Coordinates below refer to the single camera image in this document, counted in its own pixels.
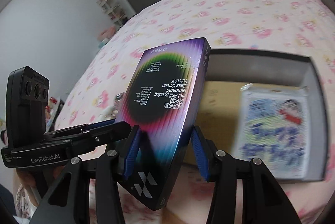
pink floral bedsheet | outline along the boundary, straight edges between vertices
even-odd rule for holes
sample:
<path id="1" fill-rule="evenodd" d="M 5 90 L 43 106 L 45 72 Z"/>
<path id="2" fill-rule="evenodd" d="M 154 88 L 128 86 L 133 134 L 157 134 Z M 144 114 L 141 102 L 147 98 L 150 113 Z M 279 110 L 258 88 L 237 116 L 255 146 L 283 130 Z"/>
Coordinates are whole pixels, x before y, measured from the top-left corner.
<path id="1" fill-rule="evenodd" d="M 321 75 L 332 129 L 326 179 L 282 187 L 303 224 L 312 223 L 335 189 L 334 20 L 334 14 L 320 0 L 162 0 L 129 20 L 97 54 L 68 96 L 56 129 L 99 121 L 102 110 L 113 104 L 114 96 L 127 89 L 142 53 L 148 48 L 206 37 L 212 48 L 262 49 L 311 56 Z M 83 159 L 97 157 L 103 150 L 97 148 Z M 185 167 L 168 209 L 185 223 L 205 223 L 212 188 L 200 179 L 198 172 Z M 241 204 L 238 195 L 237 210 Z"/>

cardboard box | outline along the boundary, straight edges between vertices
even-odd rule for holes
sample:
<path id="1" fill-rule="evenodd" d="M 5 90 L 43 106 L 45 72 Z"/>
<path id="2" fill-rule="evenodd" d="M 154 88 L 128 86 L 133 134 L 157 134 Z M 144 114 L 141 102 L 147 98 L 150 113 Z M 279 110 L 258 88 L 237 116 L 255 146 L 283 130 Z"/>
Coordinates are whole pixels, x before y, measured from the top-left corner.
<path id="1" fill-rule="evenodd" d="M 290 89 L 307 87 L 310 117 L 309 163 L 304 178 L 297 181 L 324 179 L 328 153 L 328 120 L 318 72 L 310 57 L 258 50 L 214 49 L 208 64 L 205 93 L 196 125 L 218 149 L 233 156 L 235 132 L 240 114 L 240 88 L 247 83 L 282 86 Z M 192 149 L 185 162 L 194 164 Z"/>

hand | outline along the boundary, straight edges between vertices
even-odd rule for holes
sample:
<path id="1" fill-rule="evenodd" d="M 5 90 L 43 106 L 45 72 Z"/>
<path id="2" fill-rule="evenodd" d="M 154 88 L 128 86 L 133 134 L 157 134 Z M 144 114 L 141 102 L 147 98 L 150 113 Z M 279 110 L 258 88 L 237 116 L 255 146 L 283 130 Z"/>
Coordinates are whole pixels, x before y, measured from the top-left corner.
<path id="1" fill-rule="evenodd" d="M 55 167 L 55 169 L 53 170 L 53 177 L 57 178 L 61 173 L 61 171 L 63 170 L 63 168 L 64 166 Z M 16 173 L 20 179 L 22 186 L 24 187 L 24 189 L 26 189 L 31 203 L 34 204 L 35 206 L 38 206 L 38 202 L 31 190 L 31 187 L 36 187 L 35 178 L 33 177 L 33 175 L 31 175 L 30 172 L 27 171 L 16 169 Z"/>

gradient circle graphic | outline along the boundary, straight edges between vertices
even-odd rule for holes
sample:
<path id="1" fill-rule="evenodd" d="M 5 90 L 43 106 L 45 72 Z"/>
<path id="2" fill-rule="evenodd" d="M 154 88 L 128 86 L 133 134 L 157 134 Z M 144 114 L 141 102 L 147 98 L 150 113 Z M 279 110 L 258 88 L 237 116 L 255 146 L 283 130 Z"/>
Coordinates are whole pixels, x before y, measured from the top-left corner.
<path id="1" fill-rule="evenodd" d="M 159 71 L 146 72 L 156 62 L 160 62 Z M 130 84 L 126 102 L 129 115 L 135 122 L 141 124 L 155 122 L 171 110 L 164 108 L 164 104 L 170 102 L 170 97 L 155 96 L 155 93 L 166 93 L 168 88 L 163 88 L 162 85 L 171 84 L 174 79 L 187 79 L 189 67 L 181 69 L 177 66 L 185 62 L 187 59 L 183 55 L 165 53 L 148 60 L 137 70 L 135 79 Z M 134 102 L 134 99 L 141 99 L 137 93 L 142 91 L 142 87 L 152 87 L 146 105 Z"/>

blue gripper pad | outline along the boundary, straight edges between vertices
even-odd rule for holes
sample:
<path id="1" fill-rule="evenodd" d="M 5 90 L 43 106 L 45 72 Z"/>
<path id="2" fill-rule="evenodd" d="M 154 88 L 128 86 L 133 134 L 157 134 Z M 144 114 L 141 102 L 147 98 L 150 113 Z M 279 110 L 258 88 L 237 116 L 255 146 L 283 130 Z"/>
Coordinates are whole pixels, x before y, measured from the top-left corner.
<path id="1" fill-rule="evenodd" d="M 207 181 L 210 176 L 208 169 L 208 159 L 200 142 L 198 133 L 194 128 L 191 135 L 191 142 L 200 174 Z"/>
<path id="2" fill-rule="evenodd" d="M 85 127 L 85 130 L 94 130 L 95 128 L 99 128 L 99 127 L 103 127 L 103 126 L 107 126 L 110 124 L 114 124 L 115 123 L 115 119 L 110 119 L 110 120 L 105 120 L 105 121 L 101 121 L 101 122 L 97 122 L 91 125 L 87 125 Z"/>
<path id="3" fill-rule="evenodd" d="M 123 177 L 125 180 L 133 173 L 135 160 L 137 157 L 138 150 L 140 148 L 140 140 L 141 140 L 141 128 L 138 127 L 135 137 L 133 139 L 132 144 L 130 145 L 127 156 L 125 157 L 125 166 Z"/>

